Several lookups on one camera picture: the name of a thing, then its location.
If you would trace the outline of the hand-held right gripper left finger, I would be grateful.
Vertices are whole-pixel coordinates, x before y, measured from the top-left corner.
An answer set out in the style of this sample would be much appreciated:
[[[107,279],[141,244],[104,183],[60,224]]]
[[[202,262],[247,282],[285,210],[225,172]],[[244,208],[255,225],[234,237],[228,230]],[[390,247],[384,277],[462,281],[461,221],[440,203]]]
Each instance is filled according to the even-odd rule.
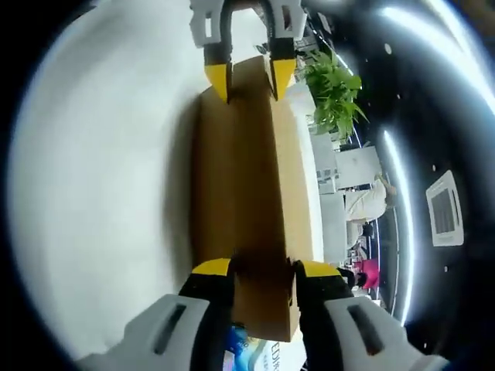
[[[178,294],[134,317],[122,340],[77,361],[80,370],[220,370],[234,303],[229,258],[195,267]]]

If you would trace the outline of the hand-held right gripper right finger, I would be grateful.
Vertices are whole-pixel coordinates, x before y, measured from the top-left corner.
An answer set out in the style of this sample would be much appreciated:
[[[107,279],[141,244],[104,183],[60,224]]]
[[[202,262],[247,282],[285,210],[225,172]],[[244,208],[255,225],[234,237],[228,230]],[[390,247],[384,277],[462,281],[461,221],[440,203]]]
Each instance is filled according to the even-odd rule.
[[[444,369],[444,358],[417,350],[396,318],[354,296],[335,267],[298,260],[293,268],[308,369]]]

